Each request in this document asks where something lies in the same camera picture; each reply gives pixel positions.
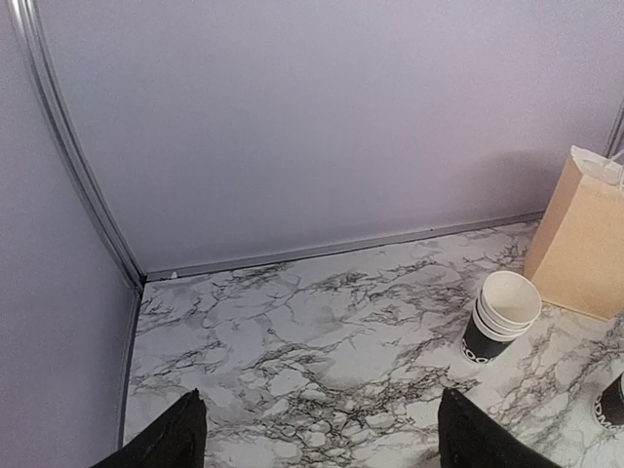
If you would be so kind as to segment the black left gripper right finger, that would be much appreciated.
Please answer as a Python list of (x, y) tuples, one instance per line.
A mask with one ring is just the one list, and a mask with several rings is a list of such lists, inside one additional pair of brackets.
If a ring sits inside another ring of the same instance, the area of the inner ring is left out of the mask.
[(438, 429), (442, 467), (559, 467), (515, 439), (454, 388), (443, 391)]

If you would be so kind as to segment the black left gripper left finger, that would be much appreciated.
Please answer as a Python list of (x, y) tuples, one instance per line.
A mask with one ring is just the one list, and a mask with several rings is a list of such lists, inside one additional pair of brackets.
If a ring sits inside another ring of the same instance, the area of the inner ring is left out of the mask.
[(173, 405), (93, 468), (204, 466), (207, 408), (197, 389)]

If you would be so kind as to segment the stack of black paper cups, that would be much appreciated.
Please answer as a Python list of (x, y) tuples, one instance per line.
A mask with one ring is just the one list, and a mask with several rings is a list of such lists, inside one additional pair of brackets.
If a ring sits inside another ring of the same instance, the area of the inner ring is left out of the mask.
[(529, 330), (541, 310), (538, 290), (523, 275), (491, 273), (477, 294), (462, 335), (462, 354), (474, 364), (488, 364)]

